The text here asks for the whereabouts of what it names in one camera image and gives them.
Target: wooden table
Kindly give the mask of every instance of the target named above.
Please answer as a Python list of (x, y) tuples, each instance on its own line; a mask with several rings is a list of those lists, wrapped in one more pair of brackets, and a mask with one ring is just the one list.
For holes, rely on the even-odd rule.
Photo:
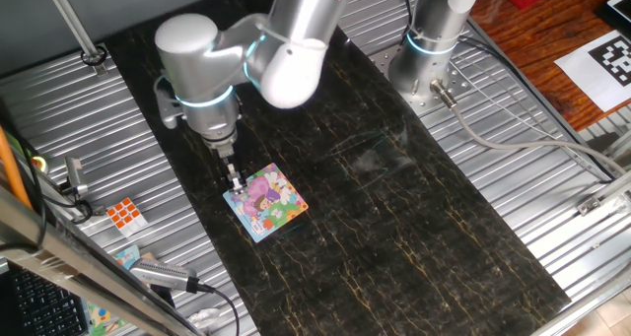
[(603, 112), (554, 61), (613, 29), (594, 10), (607, 0), (539, 0), (520, 11), (509, 0), (478, 0), (473, 19), (577, 131)]

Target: small picture card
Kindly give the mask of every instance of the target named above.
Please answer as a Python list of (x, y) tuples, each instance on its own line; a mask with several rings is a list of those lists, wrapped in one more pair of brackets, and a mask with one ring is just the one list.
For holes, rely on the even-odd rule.
[(268, 237), (309, 208), (276, 164), (248, 177), (245, 193), (227, 191), (224, 199), (255, 242)]

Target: rubik's cube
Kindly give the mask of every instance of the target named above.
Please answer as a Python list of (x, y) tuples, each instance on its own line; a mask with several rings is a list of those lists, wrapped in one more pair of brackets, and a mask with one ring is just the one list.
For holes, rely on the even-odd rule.
[(109, 208), (107, 215), (125, 237), (130, 237), (147, 226), (147, 221), (129, 198)]

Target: white paper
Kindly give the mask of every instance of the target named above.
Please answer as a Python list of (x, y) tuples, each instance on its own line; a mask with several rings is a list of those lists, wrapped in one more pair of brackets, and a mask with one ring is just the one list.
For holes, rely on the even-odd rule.
[[(604, 54), (590, 55), (590, 51)], [(602, 111), (631, 98), (631, 43), (618, 31), (603, 35), (555, 63)]]

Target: keyboard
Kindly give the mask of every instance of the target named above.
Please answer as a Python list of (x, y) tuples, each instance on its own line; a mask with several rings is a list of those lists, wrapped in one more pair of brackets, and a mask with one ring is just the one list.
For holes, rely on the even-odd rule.
[(9, 330), (18, 331), (16, 335), (80, 336), (88, 331), (81, 299), (61, 287), (12, 264), (0, 283), (0, 303), (11, 311), (0, 316), (0, 325), (13, 323)]

